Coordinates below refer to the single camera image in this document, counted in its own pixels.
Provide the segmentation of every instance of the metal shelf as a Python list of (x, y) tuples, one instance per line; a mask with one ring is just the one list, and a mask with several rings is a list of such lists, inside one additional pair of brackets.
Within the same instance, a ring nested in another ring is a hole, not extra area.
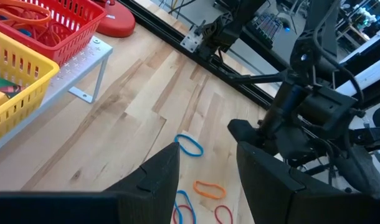
[[(0, 139), (0, 148), (23, 130), (29, 123), (35, 120), (35, 118), (42, 114), (47, 108), (56, 103), (67, 91), (87, 103), (93, 103), (97, 97), (98, 89), (100, 88), (103, 79), (108, 57), (112, 52), (113, 48), (111, 46), (96, 37), (92, 37), (90, 43), (69, 62), (65, 63), (64, 66), (60, 68), (60, 72), (50, 81), (50, 85), (40, 107)], [(92, 95), (74, 87), (75, 84), (100, 63), (102, 66), (98, 74), (95, 91)]]

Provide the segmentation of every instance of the red object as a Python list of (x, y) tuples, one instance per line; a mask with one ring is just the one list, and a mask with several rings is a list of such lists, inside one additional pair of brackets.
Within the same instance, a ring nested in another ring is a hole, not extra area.
[(220, 205), (220, 206), (218, 206), (218, 207), (215, 208), (215, 218), (216, 218), (217, 222), (219, 222), (219, 224), (223, 224), (222, 221), (217, 216), (217, 209), (218, 208), (225, 208), (229, 212), (229, 214), (230, 214), (230, 223), (233, 224), (233, 214), (232, 214), (232, 212), (230, 211), (230, 209), (226, 205)]
[(135, 29), (135, 18), (123, 4), (115, 4), (110, 0), (109, 4), (100, 2), (104, 6), (107, 16), (98, 25), (97, 32), (110, 37), (128, 37)]
[(89, 43), (99, 22), (106, 15), (102, 7), (89, 0), (37, 0), (33, 3), (44, 8), (48, 7), (52, 11), (52, 20), (68, 28), (71, 33), (67, 35), (67, 29), (54, 26), (53, 30), (59, 36), (60, 42), (50, 47), (2, 22), (0, 22), (0, 32), (45, 55), (59, 65), (70, 60)]
[[(191, 212), (191, 208), (188, 206), (188, 205), (179, 205), (178, 208), (186, 208), (187, 210), (189, 210)], [(176, 214), (177, 214), (177, 210), (176, 208), (173, 210), (173, 215), (172, 215), (172, 219), (173, 219), (173, 223), (174, 224), (178, 224), (178, 221), (176, 221)]]

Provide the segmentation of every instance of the blue rubber band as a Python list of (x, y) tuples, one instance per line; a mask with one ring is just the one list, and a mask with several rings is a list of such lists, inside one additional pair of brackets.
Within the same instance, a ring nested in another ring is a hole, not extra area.
[[(194, 211), (194, 208), (191, 205), (190, 198), (187, 195), (187, 193), (184, 190), (178, 190), (176, 193), (184, 195), (184, 198), (186, 199), (186, 201), (188, 202), (188, 204), (191, 208), (191, 215), (192, 215), (192, 219), (194, 220), (194, 224), (197, 224), (196, 213)], [(178, 211), (178, 214), (179, 214), (179, 224), (183, 224), (183, 216), (182, 216), (182, 213), (180, 212), (178, 204), (176, 203), (176, 200), (175, 200), (175, 209), (176, 209), (176, 211)]]
[(200, 150), (200, 154), (194, 154), (194, 153), (187, 151), (186, 148), (184, 148), (182, 146), (182, 144), (179, 143), (180, 148), (182, 149), (182, 151), (185, 154), (187, 154), (188, 156), (192, 156), (192, 157), (200, 157), (204, 154), (204, 148), (200, 144), (198, 144), (198, 142), (196, 140), (194, 140), (192, 137), (187, 136), (185, 134), (178, 134), (175, 136), (175, 142), (179, 142), (179, 140), (178, 140), (179, 137), (182, 137), (182, 138), (185, 138), (185, 139), (191, 141), (191, 143), (193, 143)]

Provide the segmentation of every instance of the red rubber band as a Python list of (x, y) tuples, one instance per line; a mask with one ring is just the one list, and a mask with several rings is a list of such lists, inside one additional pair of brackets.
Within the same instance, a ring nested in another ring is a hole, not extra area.
[[(188, 206), (188, 205), (179, 205), (178, 208), (186, 208), (188, 209), (190, 212), (191, 212), (191, 208)], [(178, 221), (176, 221), (176, 214), (177, 214), (177, 210), (176, 208), (173, 209), (173, 215), (172, 215), (172, 219), (173, 219), (173, 223), (174, 224), (178, 224)]]
[(218, 207), (215, 208), (215, 212), (214, 213), (215, 213), (215, 218), (216, 218), (217, 222), (219, 222), (219, 224), (223, 224), (222, 221), (217, 216), (217, 209), (218, 208), (225, 208), (229, 212), (229, 214), (230, 214), (230, 223), (233, 224), (233, 214), (232, 214), (232, 211), (230, 211), (230, 209), (226, 205), (220, 205), (220, 206), (218, 206)]

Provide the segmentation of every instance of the wooden surface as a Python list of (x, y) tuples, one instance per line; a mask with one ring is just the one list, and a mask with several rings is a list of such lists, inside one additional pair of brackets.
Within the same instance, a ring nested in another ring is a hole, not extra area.
[[(186, 32), (153, 3), (140, 2)], [(239, 180), (236, 142), (226, 126), (233, 118), (255, 126), (265, 111), (141, 26), (125, 39), (97, 36), (114, 47), (97, 102), (89, 105), (66, 94), (7, 143), (0, 150), (0, 190), (103, 190), (177, 133), (187, 133), (204, 146), (205, 154), (195, 159), (181, 153), (178, 189), (188, 192), (199, 223), (217, 223), (213, 211), (220, 204), (232, 210), (234, 223), (253, 223)], [(248, 73), (231, 58), (224, 60)], [(91, 92), (97, 72), (79, 87)], [(275, 93), (269, 85), (262, 87)], [(195, 180), (223, 186), (227, 197), (212, 200), (196, 194)], [(220, 213), (229, 223), (225, 210)]]

